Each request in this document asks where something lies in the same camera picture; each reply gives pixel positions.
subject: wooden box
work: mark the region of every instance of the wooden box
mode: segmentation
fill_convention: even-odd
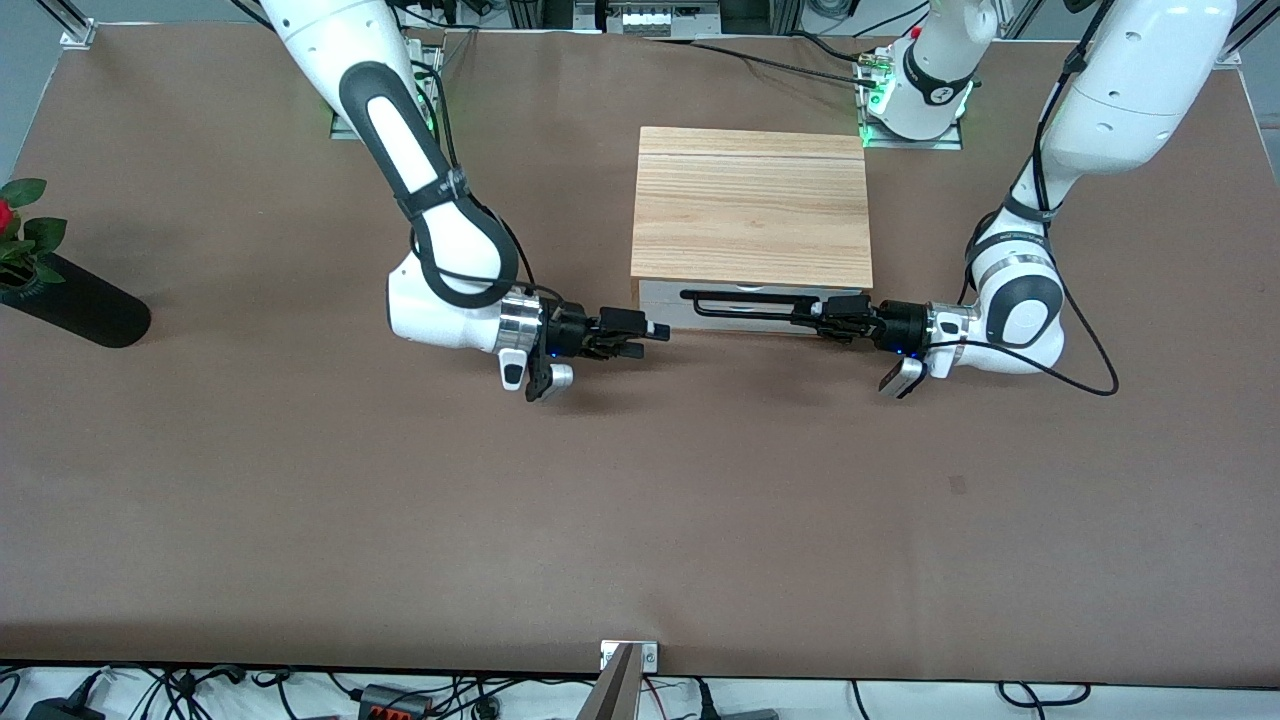
[[[699,316],[686,288],[826,297],[872,286],[858,136],[640,128],[634,223],[635,301],[673,328],[812,332]]]

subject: power adapter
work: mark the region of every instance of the power adapter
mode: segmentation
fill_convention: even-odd
[[[27,720],[106,720],[106,715],[90,707],[77,710],[64,697],[51,697],[31,706]]]
[[[106,715],[88,707],[88,696],[93,692],[93,682],[102,671],[84,678],[72,697],[49,697],[31,706],[27,720],[106,720]]]

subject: green leaf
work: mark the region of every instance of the green leaf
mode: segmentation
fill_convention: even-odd
[[[44,263],[36,263],[36,277],[40,278],[41,282],[46,283],[67,282],[67,278],[59,275],[58,270],[50,268]]]
[[[40,196],[45,193],[45,187],[49,183],[40,178],[19,178],[15,181],[9,181],[4,187],[0,187],[0,200],[9,204],[10,208],[22,208],[23,205],[31,205],[32,202],[40,200]]]
[[[22,215],[18,213],[13,214],[13,219],[5,225],[4,232],[0,232],[0,240],[13,240],[18,237],[18,228],[22,227]]]
[[[22,227],[22,237],[36,242],[36,256],[49,255],[63,243],[67,220],[61,218],[32,218]]]
[[[33,240],[10,240],[0,243],[0,258],[20,259],[29,255],[35,249],[36,241]]]

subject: black vase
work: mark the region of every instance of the black vase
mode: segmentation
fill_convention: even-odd
[[[67,282],[0,291],[0,302],[104,347],[127,347],[147,334],[151,310],[145,302],[65,258],[45,255],[41,261]]]

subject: metal ring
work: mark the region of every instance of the metal ring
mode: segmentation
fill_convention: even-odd
[[[991,277],[998,273],[1000,270],[1004,270],[1010,265],[1019,265],[1023,263],[1034,263],[1037,265],[1044,265],[1046,268],[1053,270],[1055,275],[1057,274],[1057,268],[1053,266],[1053,263],[1050,263],[1047,259],[1041,258],[1039,255],[1009,255],[1007,258],[1001,258],[1000,260],[993,263],[989,268],[987,268],[986,272],[982,273],[982,279],[978,281],[978,292],[982,292],[982,286],[987,284],[987,281],[989,281]]]

